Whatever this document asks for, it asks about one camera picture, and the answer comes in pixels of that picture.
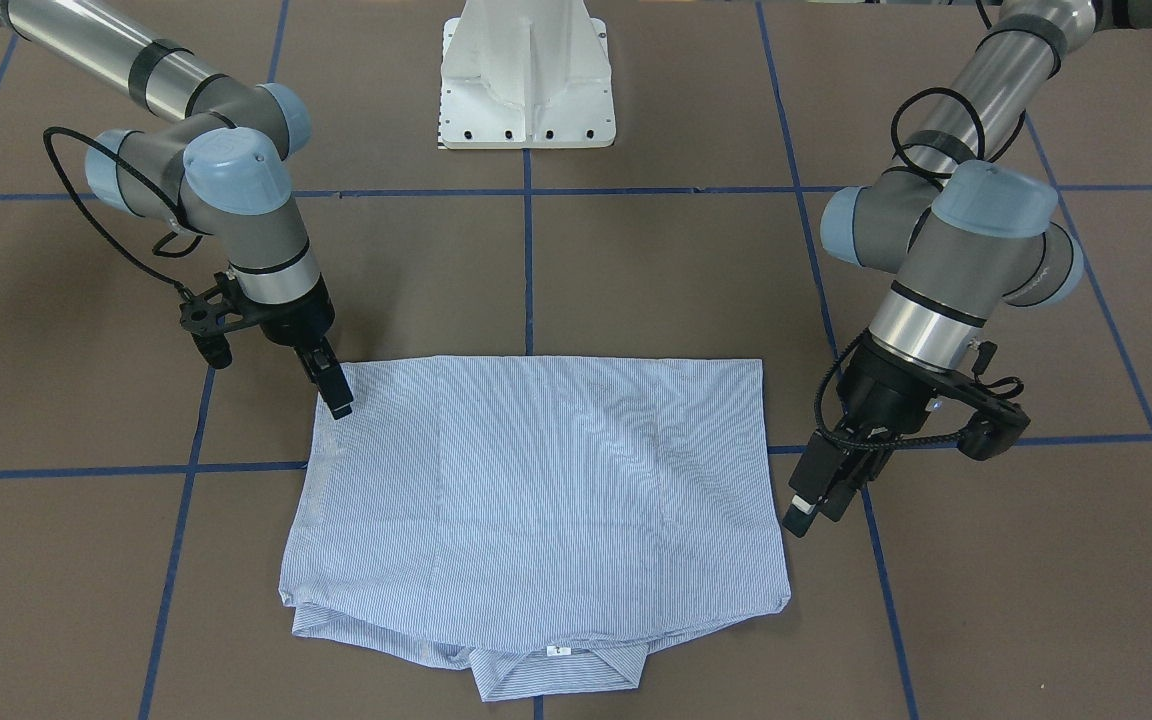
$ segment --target silver arm tube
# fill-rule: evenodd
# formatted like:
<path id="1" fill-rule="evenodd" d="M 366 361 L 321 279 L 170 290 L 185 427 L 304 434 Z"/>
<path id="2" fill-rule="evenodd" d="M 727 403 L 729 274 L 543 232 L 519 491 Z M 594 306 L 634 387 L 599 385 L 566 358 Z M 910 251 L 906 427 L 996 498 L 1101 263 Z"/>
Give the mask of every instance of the silver arm tube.
<path id="1" fill-rule="evenodd" d="M 1053 40 L 1064 45 L 1064 53 L 1071 53 L 1091 40 L 1096 20 L 1092 0 L 1007 0 L 998 28 L 1006 26 L 1009 21 L 1028 23 L 1038 31 L 1051 33 Z M 1038 94 L 1058 61 L 1052 45 L 1032 32 L 994 32 L 980 44 L 950 88 L 972 103 L 980 115 L 986 158 L 1011 135 L 1020 113 Z M 945 132 L 972 152 L 979 149 L 972 118 L 950 97 L 942 97 L 934 105 L 919 129 Z M 905 143 L 910 141 L 915 137 L 905 136 Z M 914 145 L 908 154 L 920 168 L 933 173 L 953 173 L 958 165 L 952 156 L 927 145 Z M 890 167 L 904 167 L 904 164 L 897 158 Z"/>
<path id="2" fill-rule="evenodd" d="M 189 114 L 223 74 L 96 0 L 0 0 L 0 26 L 54 51 L 165 120 Z"/>

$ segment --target brown floor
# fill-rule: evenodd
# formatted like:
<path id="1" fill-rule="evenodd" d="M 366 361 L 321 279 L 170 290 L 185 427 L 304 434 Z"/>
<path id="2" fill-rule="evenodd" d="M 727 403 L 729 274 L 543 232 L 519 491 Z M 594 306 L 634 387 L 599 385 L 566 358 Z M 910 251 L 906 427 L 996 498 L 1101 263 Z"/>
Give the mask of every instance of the brown floor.
<path id="1" fill-rule="evenodd" d="M 300 0 L 285 31 L 279 0 L 118 5 L 314 112 L 291 173 L 344 359 L 763 357 L 781 502 L 831 334 L 887 285 L 818 250 L 814 274 L 827 191 L 872 181 L 892 111 L 980 36 L 969 8 L 770 3 L 770 56 L 753 3 L 589 0 L 620 137 L 529 159 L 434 147 L 460 0 Z M 867 506 L 788 539 L 783 614 L 653 655 L 639 691 L 544 702 L 291 637 L 275 588 L 311 388 L 251 332 L 206 373 L 172 293 L 58 196 L 50 124 L 157 127 L 0 31 L 3 719 L 1152 717 L 1152 32 L 1071 56 L 1033 106 L 1046 156 L 1024 132 L 1006 159 L 1060 184 L 1096 281 L 991 324 L 1028 381 L 1023 446 L 899 455 Z M 142 252 L 161 233 L 100 213 Z M 221 263 L 173 268 L 197 286 Z"/>

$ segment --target striped shirt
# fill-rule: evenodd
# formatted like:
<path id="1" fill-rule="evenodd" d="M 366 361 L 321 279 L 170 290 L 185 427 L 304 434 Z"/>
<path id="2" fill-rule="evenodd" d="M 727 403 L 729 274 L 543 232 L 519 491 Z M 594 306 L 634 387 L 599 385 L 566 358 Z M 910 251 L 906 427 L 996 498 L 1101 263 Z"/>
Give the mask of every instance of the striped shirt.
<path id="1" fill-rule="evenodd" d="M 485 702 L 636 688 L 790 597 L 757 359 L 344 366 L 279 592 L 291 631 L 471 669 Z"/>

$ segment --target black cable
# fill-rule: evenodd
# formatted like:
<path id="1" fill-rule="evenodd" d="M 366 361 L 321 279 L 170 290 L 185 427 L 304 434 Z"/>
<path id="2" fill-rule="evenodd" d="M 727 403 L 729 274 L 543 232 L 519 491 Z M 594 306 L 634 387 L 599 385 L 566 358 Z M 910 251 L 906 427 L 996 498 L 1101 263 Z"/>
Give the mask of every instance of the black cable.
<path id="1" fill-rule="evenodd" d="M 169 242 L 172 242 L 177 237 L 180 237 L 180 233 L 176 232 L 169 232 L 168 234 L 165 234 L 165 236 L 160 237 L 159 241 L 154 243 L 154 249 L 150 250 L 150 252 L 152 252 L 156 258 L 172 258 L 172 259 L 184 258 L 184 256 L 197 250 L 198 243 L 202 242 L 202 235 L 197 234 L 197 236 L 194 237 L 194 242 L 189 243 L 189 247 L 187 247 L 184 250 L 164 250 L 164 248 L 168 245 Z"/>
<path id="2" fill-rule="evenodd" d="M 984 23 L 984 28 L 993 29 L 993 23 L 990 22 L 990 16 L 984 12 L 984 1 L 977 0 L 977 12 L 980 14 L 980 22 Z"/>
<path id="3" fill-rule="evenodd" d="M 902 118 L 902 115 L 905 114 L 907 109 L 912 108 L 915 103 L 924 99 L 924 97 L 930 97 L 932 94 L 942 94 L 946 97 L 950 97 L 950 99 L 957 101 L 958 105 L 963 106 L 963 109 L 967 111 L 968 116 L 972 119 L 972 127 L 977 131 L 977 151 L 975 151 L 975 158 L 977 158 L 978 160 L 984 160 L 984 123 L 980 120 L 980 113 L 978 113 L 978 111 L 975 108 L 972 101 L 968 100 L 965 96 L 963 96 L 960 91 L 954 90 L 954 88 L 927 88 L 927 90 L 915 92 L 914 97 L 910 97 L 909 100 L 902 103 L 900 108 L 896 109 L 896 114 L 892 115 L 892 128 L 890 128 L 892 146 L 893 149 L 896 150 L 896 157 L 900 158 L 900 160 L 905 164 L 905 167 L 914 170 L 915 173 L 920 174 L 920 176 L 927 179 L 947 179 L 952 175 L 952 173 L 932 172 L 929 170 L 927 168 L 923 168 L 922 165 L 914 162 L 914 160 L 910 160 L 909 154 L 905 153 L 905 146 L 901 145 L 900 141 L 900 119 Z"/>
<path id="4" fill-rule="evenodd" d="M 814 414 L 814 423 L 817 423 L 817 432 L 823 434 L 827 441 L 833 442 L 838 447 L 846 448 L 847 450 L 904 450 L 909 447 L 924 447 L 929 445 L 940 445 L 945 442 L 956 444 L 960 439 L 963 439 L 968 434 L 968 429 L 957 430 L 957 432 L 943 434 L 943 435 L 925 435 L 916 438 L 904 438 L 904 439 L 893 439 L 893 441 L 887 442 L 861 442 L 854 441 L 854 439 L 846 438 L 839 433 L 833 432 L 833 430 L 827 429 L 824 424 L 824 393 L 829 387 L 829 381 L 833 376 L 838 372 L 838 369 L 842 366 L 842 363 L 847 359 L 847 356 L 851 355 L 856 350 L 856 347 L 861 344 L 861 340 L 865 336 L 865 333 L 861 333 L 856 336 L 856 340 L 833 361 L 833 365 L 829 366 L 829 372 L 824 374 L 820 386 L 817 388 L 814 394 L 814 400 L 812 401 L 812 411 Z"/>
<path id="5" fill-rule="evenodd" d="M 984 384 L 980 376 L 975 378 L 975 387 L 983 392 L 987 392 L 991 396 L 998 397 L 998 400 L 1011 400 L 1011 397 L 1020 397 L 1020 394 L 1025 392 L 1025 384 L 1016 376 L 1006 377 L 998 379 L 998 381 Z M 1010 389 L 1005 392 L 995 392 L 1000 387 L 1011 386 Z"/>
<path id="6" fill-rule="evenodd" d="M 150 192 L 154 194 L 157 199 L 162 200 L 162 204 L 166 206 L 166 209 L 172 210 L 173 217 L 177 219 L 177 222 L 182 225 L 182 227 L 184 225 L 184 211 L 180 209 L 180 206 L 175 204 L 175 202 L 170 199 L 170 197 L 168 197 L 166 192 L 162 191 L 162 188 L 152 183 L 150 179 L 145 177 L 145 174 L 134 168 L 132 165 L 127 160 L 119 158 L 116 152 L 109 150 L 109 147 L 105 147 L 104 145 L 101 145 L 100 142 L 93 141 L 93 138 L 83 135 L 83 132 L 74 131 L 73 129 L 63 127 L 51 127 L 45 129 L 44 132 L 41 132 L 41 144 L 47 150 L 47 159 L 51 160 L 51 167 L 52 169 L 56 170 L 56 177 L 60 179 L 60 184 L 65 185 L 65 191 L 69 194 L 69 200 L 73 200 L 73 204 L 78 206 L 78 212 L 82 213 L 83 218 L 86 219 L 88 222 L 91 223 L 93 228 L 96 228 L 97 233 L 100 233 L 100 236 L 105 238 L 105 242 L 108 242 L 109 245 L 113 247 L 113 249 L 116 250 L 119 255 L 123 256 L 123 259 L 128 260 L 128 263 L 131 263 L 132 265 L 136 265 L 137 270 L 141 270 L 141 272 L 156 279 L 156 281 L 167 283 L 173 288 L 175 288 L 175 291 L 177 291 L 177 294 L 180 295 L 180 297 L 182 297 L 182 300 L 190 300 L 194 296 L 194 294 L 189 291 L 189 288 L 185 287 L 184 283 L 180 282 L 177 279 L 170 275 L 165 275 L 164 273 L 157 272 L 157 270 L 151 268 L 151 266 L 146 265 L 145 263 L 142 263 L 142 260 L 138 260 L 136 256 L 131 255 L 131 252 L 129 252 L 122 245 L 122 243 L 118 242 L 118 240 L 114 238 L 113 234 L 106 232 L 105 225 L 101 225 L 100 220 L 97 220 L 96 217 L 92 215 L 91 210 L 88 210 L 88 205 L 84 204 L 82 197 L 78 197 L 78 191 L 74 190 L 74 183 L 69 181 L 69 174 L 65 173 L 65 166 L 60 162 L 60 158 L 58 158 L 56 156 L 55 145 L 54 142 L 52 142 L 52 137 L 55 137 L 58 135 L 63 137 L 73 137 L 75 141 L 82 142 L 83 145 L 86 145 L 92 150 L 100 152 L 100 154 L 106 156 L 106 158 L 113 160 L 119 168 L 127 170 L 129 176 L 137 179 L 137 182 L 141 182 L 145 188 L 150 190 Z"/>

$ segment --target blue striped fabric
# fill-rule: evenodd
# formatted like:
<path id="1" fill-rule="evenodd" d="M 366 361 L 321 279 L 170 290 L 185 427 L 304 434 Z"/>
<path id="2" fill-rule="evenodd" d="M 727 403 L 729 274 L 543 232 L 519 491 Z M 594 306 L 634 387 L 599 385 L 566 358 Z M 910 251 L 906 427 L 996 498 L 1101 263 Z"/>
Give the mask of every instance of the blue striped fabric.
<path id="1" fill-rule="evenodd" d="M 759 361 L 344 369 L 283 556 L 294 634 L 468 667 L 493 702 L 636 688 L 649 653 L 788 601 Z"/>

